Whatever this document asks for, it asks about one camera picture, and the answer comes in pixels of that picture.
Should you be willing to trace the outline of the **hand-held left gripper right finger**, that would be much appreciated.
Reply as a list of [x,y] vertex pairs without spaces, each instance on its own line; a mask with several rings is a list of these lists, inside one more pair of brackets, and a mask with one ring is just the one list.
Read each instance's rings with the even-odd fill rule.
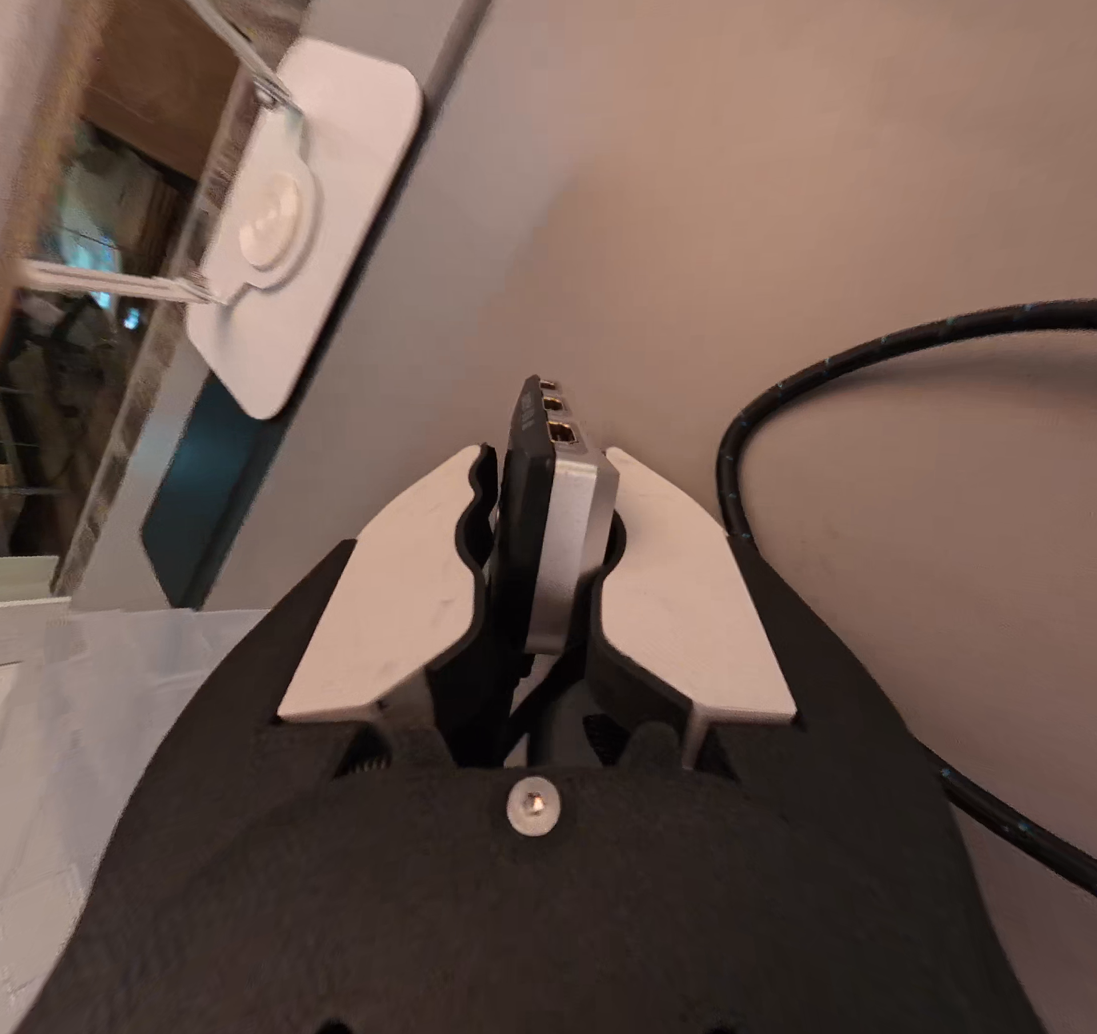
[[798,708],[719,522],[623,448],[621,524],[592,589],[587,685],[623,729],[669,725],[691,769],[722,725],[789,725]]

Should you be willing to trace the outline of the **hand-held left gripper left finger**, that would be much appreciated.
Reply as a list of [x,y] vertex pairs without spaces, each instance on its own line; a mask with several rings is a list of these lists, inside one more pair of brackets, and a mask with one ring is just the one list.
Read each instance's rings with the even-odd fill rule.
[[521,657],[491,617],[495,448],[460,448],[357,535],[278,707],[290,724],[434,729],[460,766],[502,762]]

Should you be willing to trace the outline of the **silver black hdmi switch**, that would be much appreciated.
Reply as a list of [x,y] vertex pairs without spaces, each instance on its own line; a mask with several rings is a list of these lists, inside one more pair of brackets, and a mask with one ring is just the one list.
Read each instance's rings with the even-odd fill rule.
[[558,656],[580,639],[619,482],[562,384],[529,376],[511,416],[489,569],[493,617],[512,652]]

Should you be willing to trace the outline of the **clear lidded plastic box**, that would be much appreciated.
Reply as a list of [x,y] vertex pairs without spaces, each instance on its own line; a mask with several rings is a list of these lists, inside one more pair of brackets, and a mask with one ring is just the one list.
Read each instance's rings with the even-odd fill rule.
[[73,931],[157,747],[265,613],[82,613],[44,583],[2,582],[2,1032],[16,1027]]

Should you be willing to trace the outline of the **white stand base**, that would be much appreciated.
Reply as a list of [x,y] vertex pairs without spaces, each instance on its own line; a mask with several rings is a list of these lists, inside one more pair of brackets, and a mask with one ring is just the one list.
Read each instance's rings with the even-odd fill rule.
[[193,279],[16,262],[20,288],[186,303],[186,336],[246,414],[289,402],[391,192],[422,112],[403,66],[321,41],[278,68],[210,0],[183,0],[255,87],[255,122]]

